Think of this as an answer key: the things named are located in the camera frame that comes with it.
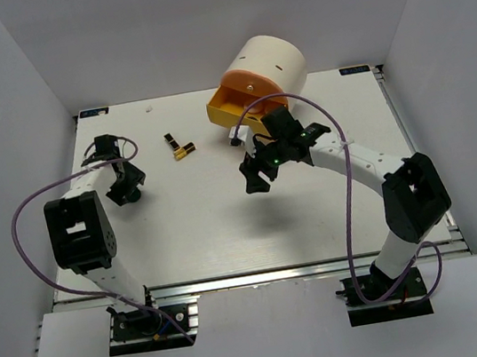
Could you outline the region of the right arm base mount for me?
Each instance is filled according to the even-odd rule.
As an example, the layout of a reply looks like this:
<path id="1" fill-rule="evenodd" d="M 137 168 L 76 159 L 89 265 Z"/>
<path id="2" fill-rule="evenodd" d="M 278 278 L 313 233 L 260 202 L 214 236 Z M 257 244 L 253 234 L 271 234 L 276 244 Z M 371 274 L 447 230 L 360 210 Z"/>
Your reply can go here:
<path id="1" fill-rule="evenodd" d="M 399 282 L 394 290 L 389 290 L 397 282 L 386 278 L 376 266 L 369 274 L 347 277 L 340 281 L 341 288 L 336 298 L 346 303 L 351 326 L 361 327 L 391 321 L 433 314 L 433 306 L 427 295 L 425 281 L 415 266 Z"/>

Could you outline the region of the peach round powder puff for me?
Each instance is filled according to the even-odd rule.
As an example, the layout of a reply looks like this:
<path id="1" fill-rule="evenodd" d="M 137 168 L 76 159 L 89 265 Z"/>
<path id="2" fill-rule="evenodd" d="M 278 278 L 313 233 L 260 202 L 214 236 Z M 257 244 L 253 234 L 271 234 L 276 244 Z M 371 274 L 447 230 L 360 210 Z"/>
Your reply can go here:
<path id="1" fill-rule="evenodd" d="M 256 103 L 254 106 L 248 105 L 247 106 L 247 112 L 248 114 L 252 115 L 261 115 L 265 113 L 265 102 L 260 101 L 259 103 Z"/>

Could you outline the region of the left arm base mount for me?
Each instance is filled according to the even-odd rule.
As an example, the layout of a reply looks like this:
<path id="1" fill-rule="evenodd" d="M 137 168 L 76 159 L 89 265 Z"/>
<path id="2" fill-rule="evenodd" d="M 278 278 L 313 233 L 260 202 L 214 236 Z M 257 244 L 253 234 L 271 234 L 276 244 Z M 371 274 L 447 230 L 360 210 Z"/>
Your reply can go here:
<path id="1" fill-rule="evenodd" d="M 129 356 L 191 346 L 184 333 L 193 341 L 196 340 L 198 331 L 194 303 L 172 302 L 158 309 L 168 314 L 183 331 L 180 332 L 159 313 L 140 309 L 118 312 L 113 306 L 108 306 L 109 356 Z"/>

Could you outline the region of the yellow drawer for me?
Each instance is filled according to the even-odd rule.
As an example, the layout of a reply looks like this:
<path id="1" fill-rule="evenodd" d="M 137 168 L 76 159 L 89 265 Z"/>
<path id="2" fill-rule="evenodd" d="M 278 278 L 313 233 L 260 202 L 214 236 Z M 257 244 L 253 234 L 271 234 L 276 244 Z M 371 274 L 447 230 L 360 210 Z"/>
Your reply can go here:
<path id="1" fill-rule="evenodd" d="M 265 102 L 265 113 L 260 115 L 247 114 L 242 119 L 242 125 L 248 125 L 251 127 L 254 133 L 269 135 L 265 125 L 261 122 L 261 118 L 269 112 L 272 112 L 279 106 L 284 106 L 289 111 L 292 111 L 295 102 L 292 98 L 287 97 L 272 97 Z M 233 95 L 227 94 L 227 89 L 219 86 L 216 92 L 211 97 L 211 100 L 206 105 L 207 115 L 211 123 L 215 123 L 218 126 L 232 129 L 237 124 L 239 117 L 242 115 L 243 110 L 247 106 L 239 106 Z"/>

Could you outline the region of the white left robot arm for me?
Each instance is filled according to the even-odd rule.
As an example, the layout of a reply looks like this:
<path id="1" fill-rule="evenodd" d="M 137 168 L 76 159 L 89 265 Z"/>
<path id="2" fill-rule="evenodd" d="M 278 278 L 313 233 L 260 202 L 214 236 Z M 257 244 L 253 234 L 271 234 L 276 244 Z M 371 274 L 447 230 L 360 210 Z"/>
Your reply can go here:
<path id="1" fill-rule="evenodd" d="M 116 313 L 140 304 L 132 311 L 131 325 L 143 335 L 151 335 L 162 325 L 161 311 L 151 306 L 143 283 L 116 258 L 119 241 L 105 211 L 106 204 L 123 207 L 139 201 L 146 174 L 124 160 L 119 137 L 100 135 L 93 140 L 93 147 L 69 190 L 44 205 L 52 252 L 60 268 L 113 294 Z"/>

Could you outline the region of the orange top drawer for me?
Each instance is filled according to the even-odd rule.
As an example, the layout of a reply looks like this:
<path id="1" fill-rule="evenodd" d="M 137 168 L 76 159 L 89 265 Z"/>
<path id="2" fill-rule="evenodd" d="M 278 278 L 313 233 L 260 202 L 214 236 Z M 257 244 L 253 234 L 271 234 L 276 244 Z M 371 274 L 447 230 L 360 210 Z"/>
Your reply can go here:
<path id="1" fill-rule="evenodd" d="M 239 106 L 248 106 L 255 99 L 282 92 L 280 85 L 265 76 L 248 70 L 230 70 L 221 78 L 220 85 L 233 95 Z"/>

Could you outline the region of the gold lipstick tube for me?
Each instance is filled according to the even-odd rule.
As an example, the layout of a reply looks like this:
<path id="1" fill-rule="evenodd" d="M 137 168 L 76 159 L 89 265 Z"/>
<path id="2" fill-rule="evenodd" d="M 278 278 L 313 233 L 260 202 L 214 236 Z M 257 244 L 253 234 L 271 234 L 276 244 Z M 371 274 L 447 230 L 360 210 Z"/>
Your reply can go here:
<path id="1" fill-rule="evenodd" d="M 190 155 L 192 152 L 196 150 L 196 146 L 193 142 L 185 144 L 183 147 L 180 147 L 176 151 L 174 151 L 174 158 L 177 161 L 182 160 L 187 155 Z"/>

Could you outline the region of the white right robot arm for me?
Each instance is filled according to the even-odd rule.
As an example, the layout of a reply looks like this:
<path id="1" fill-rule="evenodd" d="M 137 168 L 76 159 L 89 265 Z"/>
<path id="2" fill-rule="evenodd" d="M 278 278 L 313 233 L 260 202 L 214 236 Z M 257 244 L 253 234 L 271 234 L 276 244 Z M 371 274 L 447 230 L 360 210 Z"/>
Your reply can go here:
<path id="1" fill-rule="evenodd" d="M 285 107 L 265 115 L 266 134 L 247 125 L 232 128 L 230 143 L 243 146 L 240 172 L 250 194 L 266 193 L 288 162 L 345 175 L 351 183 L 370 188 L 383 199 L 389 233 L 370 269 L 372 288 L 382 298 L 394 298 L 404 288 L 403 272 L 417 249 L 451 207 L 449 193 L 427 155 L 382 154 L 340 139 L 329 126 L 303 126 Z"/>

